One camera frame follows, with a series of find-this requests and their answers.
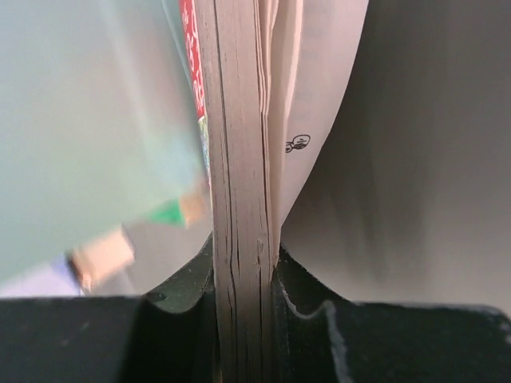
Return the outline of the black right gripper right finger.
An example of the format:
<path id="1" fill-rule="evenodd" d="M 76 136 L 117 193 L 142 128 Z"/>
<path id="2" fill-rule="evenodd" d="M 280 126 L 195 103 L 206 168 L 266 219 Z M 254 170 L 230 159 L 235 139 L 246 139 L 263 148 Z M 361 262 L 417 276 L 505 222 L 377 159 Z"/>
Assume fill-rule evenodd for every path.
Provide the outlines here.
<path id="1" fill-rule="evenodd" d="M 490 306 L 352 302 L 281 250 L 275 382 L 507 382 L 510 320 Z"/>

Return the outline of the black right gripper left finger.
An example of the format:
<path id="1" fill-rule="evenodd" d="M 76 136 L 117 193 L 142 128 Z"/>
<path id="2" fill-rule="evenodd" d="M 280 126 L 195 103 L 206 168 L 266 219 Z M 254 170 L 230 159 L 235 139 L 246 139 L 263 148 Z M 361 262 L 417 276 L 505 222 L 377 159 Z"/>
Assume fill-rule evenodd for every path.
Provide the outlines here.
<path id="1" fill-rule="evenodd" d="M 215 382 L 212 242 L 141 296 L 1 302 L 4 382 Z"/>

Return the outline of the Jane Eyre sunset cover book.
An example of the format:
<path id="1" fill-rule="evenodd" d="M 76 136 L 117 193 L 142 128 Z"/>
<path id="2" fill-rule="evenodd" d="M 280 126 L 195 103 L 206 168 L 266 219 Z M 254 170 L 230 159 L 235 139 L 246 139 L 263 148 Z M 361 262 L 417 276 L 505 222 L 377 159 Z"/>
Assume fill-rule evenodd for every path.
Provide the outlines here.
<path id="1" fill-rule="evenodd" d="M 135 251 L 123 227 L 72 249 L 68 263 L 82 292 L 90 292 L 119 270 L 130 266 Z"/>

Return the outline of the red Treehouse paperback book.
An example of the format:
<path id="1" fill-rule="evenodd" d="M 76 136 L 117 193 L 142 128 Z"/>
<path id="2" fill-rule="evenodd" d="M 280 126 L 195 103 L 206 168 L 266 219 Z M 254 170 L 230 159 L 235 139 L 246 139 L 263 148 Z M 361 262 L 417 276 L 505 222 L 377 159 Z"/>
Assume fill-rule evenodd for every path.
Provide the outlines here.
<path id="1" fill-rule="evenodd" d="M 208 157 L 221 375 L 269 382 L 281 227 L 331 131 L 365 1 L 182 1 Z"/>

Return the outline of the green paperback book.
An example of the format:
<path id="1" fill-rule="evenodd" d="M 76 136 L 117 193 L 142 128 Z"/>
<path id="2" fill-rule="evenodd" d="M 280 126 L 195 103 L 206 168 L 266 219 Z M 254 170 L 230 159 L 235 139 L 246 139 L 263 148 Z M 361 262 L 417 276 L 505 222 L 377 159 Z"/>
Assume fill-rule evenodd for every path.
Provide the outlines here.
<path id="1" fill-rule="evenodd" d="M 189 227 L 206 213 L 208 201 L 202 193 L 190 193 L 172 199 L 152 211 L 148 220 L 179 227 Z"/>

